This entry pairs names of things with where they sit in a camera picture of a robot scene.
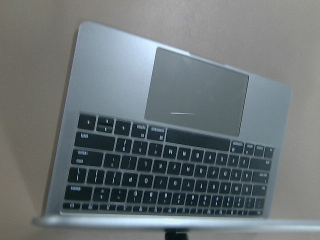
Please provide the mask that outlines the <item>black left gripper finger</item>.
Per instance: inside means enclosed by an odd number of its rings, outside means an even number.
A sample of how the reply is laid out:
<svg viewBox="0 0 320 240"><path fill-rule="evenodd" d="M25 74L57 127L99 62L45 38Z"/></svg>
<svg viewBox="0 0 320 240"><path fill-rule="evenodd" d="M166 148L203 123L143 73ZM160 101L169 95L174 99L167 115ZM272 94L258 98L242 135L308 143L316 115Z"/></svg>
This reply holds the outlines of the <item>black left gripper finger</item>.
<svg viewBox="0 0 320 240"><path fill-rule="evenodd" d="M189 240L189 236L184 229L165 229L165 240Z"/></svg>

